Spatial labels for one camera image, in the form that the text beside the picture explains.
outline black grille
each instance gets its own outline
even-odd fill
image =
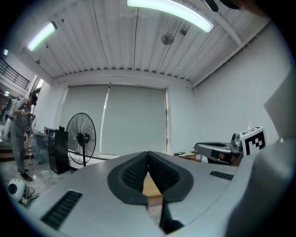
[[[152,156],[149,157],[149,173],[161,193],[179,181],[179,174],[176,170]]]
[[[69,213],[72,211],[78,200],[82,197],[81,193],[68,191],[42,218],[42,221],[52,227],[58,229]]]
[[[232,178],[234,176],[234,175],[230,175],[230,174],[226,174],[226,173],[222,173],[222,172],[214,171],[214,170],[210,173],[210,175],[216,176],[216,177],[219,177],[219,178],[225,179],[225,180],[232,180]]]
[[[143,192],[144,179],[148,172],[147,163],[147,157],[144,156],[142,159],[127,167],[122,174],[122,179],[125,184],[140,193]]]

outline black shoe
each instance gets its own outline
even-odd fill
[[[20,176],[22,176],[22,178],[24,180],[28,181],[28,182],[32,182],[33,181],[33,179],[29,175],[27,175],[26,173],[20,174]]]
[[[29,170],[25,168],[25,173],[28,173]],[[20,172],[18,172],[18,174],[20,175]]]

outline person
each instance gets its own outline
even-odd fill
[[[31,182],[33,179],[26,173],[28,170],[24,166],[24,155],[25,155],[25,130],[27,127],[31,127],[31,121],[34,119],[30,110],[31,106],[36,106],[37,96],[31,94],[28,98],[21,98],[17,101],[14,108],[12,108],[13,113],[10,116],[11,122],[11,145],[14,160],[18,167],[18,172],[23,179]]]

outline vent grille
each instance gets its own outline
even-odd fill
[[[234,175],[230,175],[230,174],[226,174],[226,173],[222,173],[222,172],[214,171],[214,170],[210,173],[210,175],[216,176],[216,177],[219,177],[219,178],[225,179],[225,180],[232,180],[232,178],[234,176]]]
[[[68,191],[42,218],[42,221],[52,227],[58,229],[67,216],[70,214],[76,203],[82,197],[81,193]]]

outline gray pants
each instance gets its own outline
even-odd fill
[[[24,130],[20,129],[17,125],[15,125],[14,121],[11,122],[10,127],[11,134],[11,146],[12,152],[14,156],[15,163],[18,167],[18,172],[21,174],[25,173],[24,166],[24,155],[25,155],[25,138],[24,138]]]

